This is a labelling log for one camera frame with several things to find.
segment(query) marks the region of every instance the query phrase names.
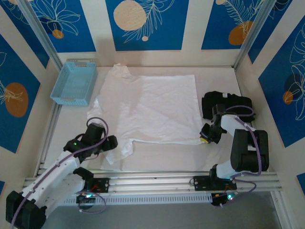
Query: black cloth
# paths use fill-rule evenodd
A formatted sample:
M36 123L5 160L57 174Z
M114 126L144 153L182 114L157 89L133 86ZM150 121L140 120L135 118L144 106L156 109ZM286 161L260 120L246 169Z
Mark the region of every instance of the black cloth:
M208 92L202 98L203 118L213 119L212 107L216 104L224 104L226 109L237 105L244 105L252 108L252 100L250 98L217 91ZM247 108L234 108L229 110L229 112L234 112L237 115L247 115L251 114L252 111ZM240 117L240 119L248 123L253 121L254 117Z

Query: white cloth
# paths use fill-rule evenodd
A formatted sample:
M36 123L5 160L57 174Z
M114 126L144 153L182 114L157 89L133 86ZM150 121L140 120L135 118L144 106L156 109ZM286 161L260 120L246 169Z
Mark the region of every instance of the white cloth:
M198 145L202 128L194 75L132 76L115 65L87 117L102 117L118 146L110 164L133 153L132 142Z

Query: beige circle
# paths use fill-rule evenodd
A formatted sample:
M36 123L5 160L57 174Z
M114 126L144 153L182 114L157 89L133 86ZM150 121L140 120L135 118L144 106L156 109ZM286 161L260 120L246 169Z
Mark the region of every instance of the beige circle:
M222 5L226 2L227 0L215 0L217 5Z
M17 5L17 1L16 0L8 0L10 3L13 3L14 5Z
M148 37L143 36L143 37L142 37L142 41L144 41L144 42L148 41Z
M115 23L125 31L137 30L146 22L143 7L133 0L122 1L114 9L113 16Z

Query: blue plastic basket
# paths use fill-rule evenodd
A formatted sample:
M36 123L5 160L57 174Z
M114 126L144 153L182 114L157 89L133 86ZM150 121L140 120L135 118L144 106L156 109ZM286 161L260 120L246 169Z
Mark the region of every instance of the blue plastic basket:
M97 77L96 63L66 62L51 93L62 105L88 106Z

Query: white floor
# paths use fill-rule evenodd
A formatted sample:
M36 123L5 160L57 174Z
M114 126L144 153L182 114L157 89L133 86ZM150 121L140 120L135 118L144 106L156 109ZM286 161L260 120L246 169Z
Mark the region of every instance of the white floor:
M236 76L231 67L131 67L129 69L132 75L194 74L198 104L201 112L201 98L206 92L220 91L240 95ZM99 77L91 101L99 92L109 70L109 67L98 68ZM88 109L88 107L78 106L62 107L44 168L48 168L56 160L67 141L85 132ZM220 143L217 145L201 144L198 146L186 146L135 142L133 144L134 153L113 165L110 165L102 154L97 159L85 163L89 163L88 168L90 169L120 171L208 171L214 164L229 159L231 146L232 137L229 135L223 135Z

